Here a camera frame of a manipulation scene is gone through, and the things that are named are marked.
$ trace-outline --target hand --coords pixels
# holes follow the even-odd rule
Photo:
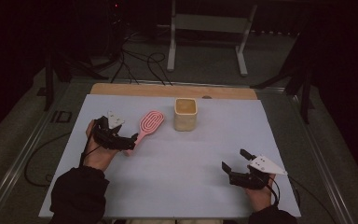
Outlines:
[[[92,127],[94,126],[94,120],[89,123],[89,127],[86,130],[86,136],[89,137],[91,134]],[[86,150],[88,156],[84,159],[83,165],[89,166],[95,169],[105,171],[110,164],[110,161],[116,156],[118,150],[107,149],[101,147],[94,140],[94,137],[91,137],[89,140],[89,145]]]
[[[275,175],[269,175],[268,184],[272,187]],[[262,189],[245,189],[246,194],[251,200],[252,207],[256,212],[271,206],[271,190],[267,187]]]

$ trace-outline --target black sleeve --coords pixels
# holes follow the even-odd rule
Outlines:
[[[277,206],[270,206],[252,213],[249,224],[297,224],[297,219]]]
[[[109,184],[103,171],[88,166],[72,168],[57,178],[51,192],[51,224],[94,224],[102,219]]]

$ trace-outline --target metal stand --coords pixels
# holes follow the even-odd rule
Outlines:
[[[216,31],[242,34],[243,38],[239,46],[235,48],[237,54],[240,74],[243,77],[248,75],[245,60],[243,58],[243,49],[245,48],[246,40],[252,27],[252,21],[255,16],[257,6],[252,6],[248,18],[228,18],[228,17],[213,17],[201,15],[187,15],[176,14],[176,1],[172,0],[172,15],[171,15],[171,44],[170,52],[168,54],[167,70],[172,72],[175,66],[176,53],[176,29],[198,30],[198,31]]]

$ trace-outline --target white table surface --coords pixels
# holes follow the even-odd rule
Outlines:
[[[265,155],[284,169],[266,113],[257,100],[197,99],[197,128],[177,132],[173,128],[172,97],[90,94],[80,110],[73,132],[40,210],[52,217],[50,193],[58,176],[77,167],[92,119],[112,110],[125,123],[119,134],[139,132],[141,118],[150,110],[165,116],[153,134],[147,135],[126,157],[118,153],[107,171],[111,181],[105,193],[105,217],[113,218],[241,218],[252,213],[244,190],[231,186],[221,162],[233,171],[247,173],[244,148]],[[280,209],[300,217],[287,176],[277,175]]]

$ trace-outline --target wire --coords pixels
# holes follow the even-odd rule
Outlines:
[[[27,161],[27,163],[25,164],[25,167],[24,167],[24,177],[25,177],[25,180],[29,183],[29,184],[31,184],[31,185],[33,185],[33,186],[36,186],[36,187],[48,187],[48,186],[50,186],[50,184],[38,184],[38,183],[35,183],[34,181],[32,181],[30,178],[29,178],[29,176],[28,176],[28,166],[29,166],[29,164],[30,164],[30,162],[31,162],[31,159],[34,157],[34,155],[36,154],[36,152],[38,152],[40,149],[42,149],[43,147],[45,147],[46,145],[48,145],[48,144],[50,144],[50,143],[52,143],[52,142],[54,142],[54,141],[56,141],[56,140],[58,140],[58,139],[60,139],[60,138],[62,138],[62,137],[65,137],[66,135],[69,135],[70,133],[64,133],[64,134],[62,134],[62,135],[60,135],[60,136],[58,136],[58,137],[55,137],[55,138],[53,138],[53,139],[51,139],[51,140],[49,140],[49,141],[47,141],[46,143],[44,143],[44,144],[42,144],[40,147],[37,147],[35,150],[34,150],[34,152],[31,154],[31,157],[28,159],[28,161]],[[49,177],[51,177],[52,175],[46,175],[45,176],[45,179],[50,183],[51,182],[51,180],[49,180],[48,178]]]
[[[170,85],[172,86],[172,83],[170,82],[170,80],[168,79],[168,77],[166,76],[165,72],[164,72],[164,69],[161,67],[161,65],[159,64],[160,62],[164,61],[165,60],[165,55],[163,53],[159,53],[159,52],[155,52],[155,53],[152,53],[150,55],[145,55],[145,54],[141,54],[141,53],[137,53],[137,52],[133,52],[133,51],[129,51],[129,50],[126,50],[126,49],[123,49],[123,51],[127,54],[129,54],[131,57],[135,58],[135,59],[138,59],[138,60],[141,60],[143,62],[146,62],[147,63],[147,67],[149,68],[149,71],[152,73],[152,75],[154,77],[156,77],[164,86],[165,86],[165,83],[164,81],[153,71],[153,69],[151,68],[150,64],[151,63],[156,63],[159,67],[159,69],[161,70],[163,76],[166,78],[166,80],[170,83]],[[159,60],[156,60],[155,58],[153,58],[154,55],[161,55],[162,58],[159,59]]]
[[[279,185],[277,184],[277,182],[273,178],[270,177],[269,179],[271,179],[274,182],[275,186],[277,187],[277,189],[278,189],[278,201],[280,201],[281,200],[281,189],[279,188]]]
[[[306,187],[304,187],[302,184],[300,184],[298,181],[296,181],[295,179],[293,179],[290,175],[288,175],[289,180],[293,180],[293,182],[295,182],[296,184],[298,184],[302,189],[304,189],[312,198],[314,198],[316,200],[316,202],[318,202],[318,204],[327,212],[328,216],[330,216],[331,220],[333,221],[333,223],[336,223],[336,221],[333,218],[333,215],[328,211],[328,209],[326,208],[326,206],[324,206],[324,204],[312,193],[310,192]]]
[[[297,205],[298,207],[301,206],[301,198],[300,198],[300,193],[298,192],[298,189],[296,188],[296,186],[293,184],[292,180],[289,178],[289,182],[290,182],[290,185],[292,186],[292,188],[295,190],[296,192],[296,199],[297,199]]]

